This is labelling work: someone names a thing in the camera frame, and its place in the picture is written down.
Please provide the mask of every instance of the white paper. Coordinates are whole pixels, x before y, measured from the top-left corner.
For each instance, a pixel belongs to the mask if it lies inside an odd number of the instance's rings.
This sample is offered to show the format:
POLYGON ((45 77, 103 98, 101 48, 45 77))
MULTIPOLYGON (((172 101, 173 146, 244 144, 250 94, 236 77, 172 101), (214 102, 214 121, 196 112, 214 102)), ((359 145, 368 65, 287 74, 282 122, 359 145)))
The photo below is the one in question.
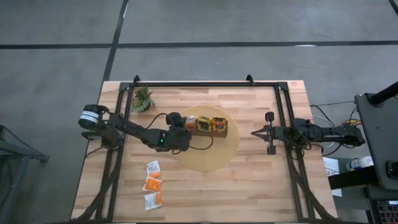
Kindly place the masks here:
MULTIPOLYGON (((338 168, 338 160, 337 159, 330 159, 330 158, 323 158, 323 163, 325 164, 326 173, 328 176, 340 174, 340 170, 338 168)), ((331 194, 334 196, 342 197, 341 189, 331 190, 331 194)))

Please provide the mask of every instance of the food package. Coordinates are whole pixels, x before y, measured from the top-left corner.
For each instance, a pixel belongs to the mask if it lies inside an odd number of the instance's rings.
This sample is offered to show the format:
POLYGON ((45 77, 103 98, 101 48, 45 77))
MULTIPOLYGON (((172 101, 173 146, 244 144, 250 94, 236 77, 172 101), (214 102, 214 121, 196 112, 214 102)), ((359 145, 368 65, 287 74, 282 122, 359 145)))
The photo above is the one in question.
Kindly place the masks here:
POLYGON ((160 177, 160 165, 159 161, 153 161, 147 164, 147 176, 148 177, 160 177))
POLYGON ((200 116, 197 119, 197 130, 204 131, 204 132, 211 132, 211 130, 212 130, 211 122, 212 122, 212 120, 210 118, 200 116))
POLYGON ((225 118, 213 118, 213 131, 217 133, 226 132, 226 119, 225 118))
POLYGON ((159 192, 160 186, 162 185, 162 181, 155 179, 153 177, 147 177, 143 190, 151 190, 153 192, 159 192))
POLYGON ((197 128, 197 117, 187 116, 185 119, 184 128, 196 129, 197 128))
POLYGON ((160 192, 144 195, 145 201, 145 211, 157 208, 162 205, 162 200, 160 199, 160 192))

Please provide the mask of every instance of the floor stripe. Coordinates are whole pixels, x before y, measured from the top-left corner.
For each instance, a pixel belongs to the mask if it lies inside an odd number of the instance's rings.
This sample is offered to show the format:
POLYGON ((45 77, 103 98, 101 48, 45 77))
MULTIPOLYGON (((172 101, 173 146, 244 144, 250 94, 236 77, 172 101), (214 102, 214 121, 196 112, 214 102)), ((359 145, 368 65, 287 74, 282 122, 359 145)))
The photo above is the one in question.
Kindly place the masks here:
POLYGON ((109 81, 109 77, 111 76, 114 56, 116 55, 116 50, 118 49, 118 43, 120 38, 120 33, 122 32, 124 16, 126 15, 127 4, 129 0, 123 0, 122 8, 119 14, 118 25, 116 26, 116 30, 114 31, 112 47, 109 52, 108 61, 106 62, 105 72, 102 81, 109 81))
POLYGON ((199 47, 327 47, 327 46, 370 46, 370 45, 398 45, 398 40, 136 43, 136 44, 118 44, 118 48, 119 49, 164 49, 164 48, 199 48, 199 47))
POLYGON ((4 44, 0 49, 110 49, 112 44, 4 44))
POLYGON ((395 0, 388 0, 390 2, 391 7, 393 8, 394 12, 396 12, 397 16, 398 16, 398 6, 395 2, 395 0))

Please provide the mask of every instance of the round wooden tray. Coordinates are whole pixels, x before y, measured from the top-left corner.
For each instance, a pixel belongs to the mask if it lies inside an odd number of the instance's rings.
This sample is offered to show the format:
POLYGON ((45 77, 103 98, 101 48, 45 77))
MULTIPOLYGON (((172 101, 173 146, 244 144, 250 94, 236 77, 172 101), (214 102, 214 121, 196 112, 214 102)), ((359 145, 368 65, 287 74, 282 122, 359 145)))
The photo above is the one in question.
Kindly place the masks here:
MULTIPOLYGON (((189 169, 197 171, 212 171, 226 165, 239 147, 239 133, 234 120, 223 110, 214 106, 193 106, 181 113, 182 116, 206 116, 208 118, 226 118, 228 134, 226 138, 214 137, 213 145, 207 150, 189 148, 175 155, 176 160, 189 169)), ((209 136, 192 136, 190 145, 197 148, 207 147, 211 143, 209 136)))

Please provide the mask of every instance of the orange snack packet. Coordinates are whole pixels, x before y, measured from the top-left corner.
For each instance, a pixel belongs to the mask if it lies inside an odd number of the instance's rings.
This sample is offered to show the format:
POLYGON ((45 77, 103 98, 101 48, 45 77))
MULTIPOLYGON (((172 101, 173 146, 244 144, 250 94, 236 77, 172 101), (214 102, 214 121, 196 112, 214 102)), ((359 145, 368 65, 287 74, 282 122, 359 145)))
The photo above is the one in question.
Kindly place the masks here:
POLYGON ((143 190, 151 190, 154 192, 159 192, 160 191, 160 186, 162 185, 162 181, 155 179, 153 177, 147 177, 144 187, 142 188, 143 190))

